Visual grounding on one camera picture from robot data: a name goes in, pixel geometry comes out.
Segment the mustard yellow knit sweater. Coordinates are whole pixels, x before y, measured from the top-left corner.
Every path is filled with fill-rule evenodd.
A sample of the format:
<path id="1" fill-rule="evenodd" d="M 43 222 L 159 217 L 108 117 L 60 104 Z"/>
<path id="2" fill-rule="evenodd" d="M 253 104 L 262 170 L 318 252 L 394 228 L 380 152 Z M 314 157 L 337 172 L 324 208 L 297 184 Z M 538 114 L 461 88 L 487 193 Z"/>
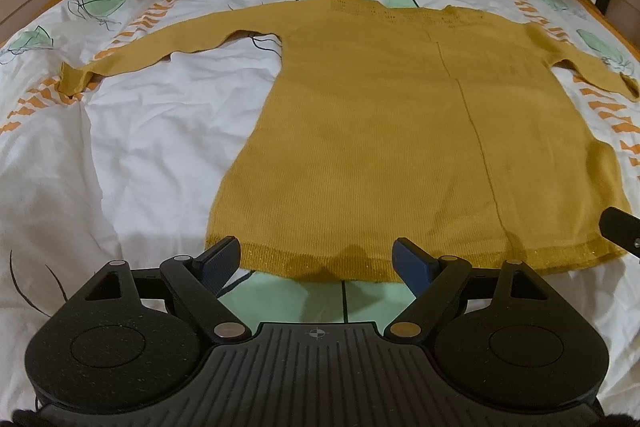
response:
<path id="1" fill-rule="evenodd" d="M 274 35 L 282 66 L 224 175 L 206 239 L 232 235 L 245 269 L 299 280 L 390 282 L 405 236 L 479 268 L 541 274 L 620 257 L 599 220 L 627 208 L 620 165 L 554 69 L 637 101 L 597 57 L 471 9 L 300 0 L 176 23 L 85 66 L 60 90 L 137 72 L 240 34 Z"/>

